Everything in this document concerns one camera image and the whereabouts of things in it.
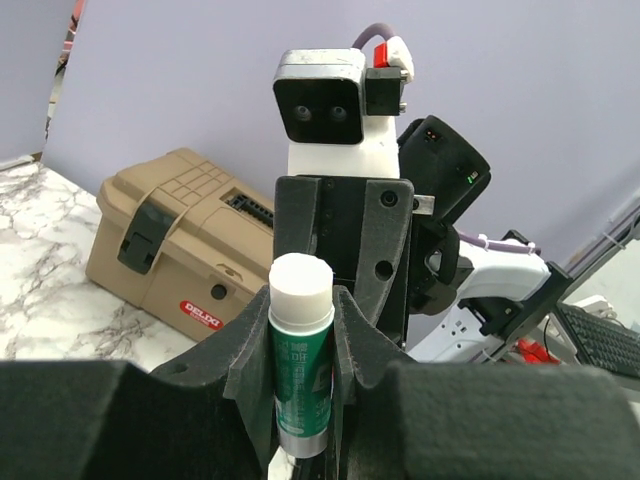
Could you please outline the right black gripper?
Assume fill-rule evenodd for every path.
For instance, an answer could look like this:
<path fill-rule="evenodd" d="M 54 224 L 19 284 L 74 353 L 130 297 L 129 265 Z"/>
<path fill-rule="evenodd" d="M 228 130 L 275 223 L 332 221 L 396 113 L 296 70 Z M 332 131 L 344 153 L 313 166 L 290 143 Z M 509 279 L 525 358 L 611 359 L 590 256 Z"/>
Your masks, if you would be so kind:
<path fill-rule="evenodd" d="M 406 179 L 283 176 L 276 181 L 273 253 L 324 260 L 366 320 L 406 341 L 414 187 Z"/>

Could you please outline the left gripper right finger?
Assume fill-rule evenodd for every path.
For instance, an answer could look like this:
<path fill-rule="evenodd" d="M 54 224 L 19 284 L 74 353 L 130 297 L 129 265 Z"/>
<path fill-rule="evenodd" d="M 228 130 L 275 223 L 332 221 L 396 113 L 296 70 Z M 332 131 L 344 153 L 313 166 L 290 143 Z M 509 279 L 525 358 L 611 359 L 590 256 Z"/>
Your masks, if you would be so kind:
<path fill-rule="evenodd" d="M 336 391 L 342 400 L 389 395 L 399 369 L 415 361 L 365 318 L 345 287 L 333 293 Z"/>

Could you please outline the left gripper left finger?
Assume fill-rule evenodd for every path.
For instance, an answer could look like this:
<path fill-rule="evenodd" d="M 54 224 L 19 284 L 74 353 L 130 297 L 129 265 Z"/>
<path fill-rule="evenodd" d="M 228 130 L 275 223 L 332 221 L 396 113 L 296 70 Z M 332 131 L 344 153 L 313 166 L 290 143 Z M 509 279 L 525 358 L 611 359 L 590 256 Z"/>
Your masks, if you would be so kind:
<path fill-rule="evenodd" d="M 170 386 L 163 473 L 265 473 L 275 453 L 269 289 L 151 376 Z"/>

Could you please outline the green white glue stick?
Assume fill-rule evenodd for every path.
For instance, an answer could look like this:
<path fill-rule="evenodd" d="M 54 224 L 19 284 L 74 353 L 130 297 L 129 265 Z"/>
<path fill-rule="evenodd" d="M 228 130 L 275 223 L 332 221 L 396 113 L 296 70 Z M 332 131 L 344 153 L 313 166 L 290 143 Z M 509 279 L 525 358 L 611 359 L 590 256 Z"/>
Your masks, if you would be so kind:
<path fill-rule="evenodd" d="M 333 271 L 313 255 L 282 255 L 271 266 L 269 293 L 279 442 L 288 455 L 308 459 L 322 453 L 328 442 Z"/>

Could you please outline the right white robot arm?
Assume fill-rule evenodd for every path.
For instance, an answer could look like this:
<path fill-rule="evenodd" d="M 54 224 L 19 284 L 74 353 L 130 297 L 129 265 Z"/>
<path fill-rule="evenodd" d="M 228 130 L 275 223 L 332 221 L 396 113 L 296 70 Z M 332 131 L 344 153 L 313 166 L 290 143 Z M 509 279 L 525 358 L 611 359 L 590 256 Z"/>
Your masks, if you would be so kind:
<path fill-rule="evenodd" d="M 398 148 L 401 177 L 434 198 L 430 215 L 413 218 L 407 309 L 437 325 L 408 353 L 423 363 L 495 358 L 540 323 L 571 280 L 515 231 L 497 241 L 455 228 L 488 186 L 490 167 L 448 124 L 418 118 Z"/>

